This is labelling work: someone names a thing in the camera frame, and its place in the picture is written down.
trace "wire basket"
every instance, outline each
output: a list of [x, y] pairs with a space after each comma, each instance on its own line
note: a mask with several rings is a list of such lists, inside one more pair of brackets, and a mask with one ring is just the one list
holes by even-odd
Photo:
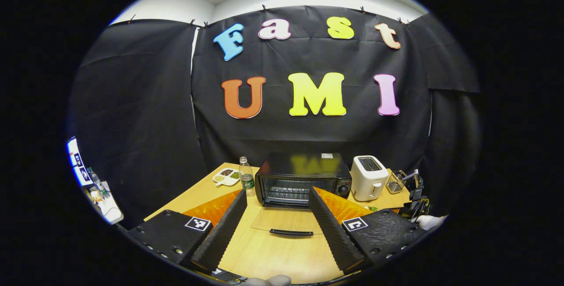
[[387, 181], [386, 188], [391, 194], [400, 193], [405, 186], [405, 180], [403, 180], [407, 175], [401, 170], [392, 171], [390, 178]]

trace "toaster oven handle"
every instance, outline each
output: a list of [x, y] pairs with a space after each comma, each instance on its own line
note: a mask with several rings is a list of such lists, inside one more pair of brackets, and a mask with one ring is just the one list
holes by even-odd
[[304, 230], [278, 230], [270, 229], [270, 233], [283, 234], [283, 235], [297, 235], [297, 236], [312, 236], [314, 232]]

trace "toaster oven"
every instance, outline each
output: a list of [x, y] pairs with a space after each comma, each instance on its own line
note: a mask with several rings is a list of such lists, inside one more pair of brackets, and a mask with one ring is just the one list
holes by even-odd
[[351, 174], [339, 153], [271, 153], [255, 175], [263, 206], [309, 208], [310, 188], [348, 198]]

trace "wooden table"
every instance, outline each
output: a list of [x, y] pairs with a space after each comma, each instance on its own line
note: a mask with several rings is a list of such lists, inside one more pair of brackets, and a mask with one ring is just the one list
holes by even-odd
[[[145, 221], [165, 209], [185, 212], [224, 194], [241, 190], [240, 182], [230, 187], [215, 186], [212, 176], [224, 168], [238, 169], [238, 165], [224, 163], [217, 167], [197, 184], [147, 216]], [[252, 171], [256, 174], [258, 167], [252, 167]], [[349, 200], [361, 206], [375, 206], [378, 210], [401, 208], [403, 203], [409, 202], [409, 192], [404, 188], [400, 193], [390, 194], [383, 189], [379, 198], [370, 202], [358, 202], [352, 194], [349, 194]], [[247, 204], [219, 263], [221, 270], [262, 279], [284, 274], [290, 276], [292, 284], [325, 282], [343, 276], [312, 212], [263, 208], [256, 196], [247, 197]], [[288, 226], [294, 230], [312, 230], [314, 235], [307, 238], [286, 238], [268, 232], [269, 228], [288, 230]]]

